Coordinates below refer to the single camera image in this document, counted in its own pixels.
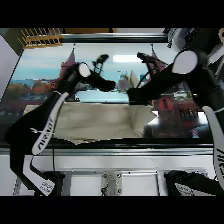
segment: beige fabric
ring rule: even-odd
[[[65,103],[54,137],[75,144],[108,139],[139,138],[156,115],[151,106],[128,104]]]

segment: sky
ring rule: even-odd
[[[20,58],[12,80],[24,79],[56,79],[59,77],[61,63],[69,57],[73,44],[63,44],[60,47],[26,49]],[[172,63],[177,52],[169,49],[167,43],[154,44],[154,50],[158,58],[168,64]],[[79,43],[75,46],[75,58],[77,62],[86,62],[93,68],[92,61],[95,61],[100,54],[108,54],[110,58],[104,64],[103,77],[108,80],[118,81],[121,75],[119,71],[131,70],[140,77],[147,72],[145,64],[115,63],[113,55],[136,55],[143,52],[151,55],[151,46],[148,43]]]

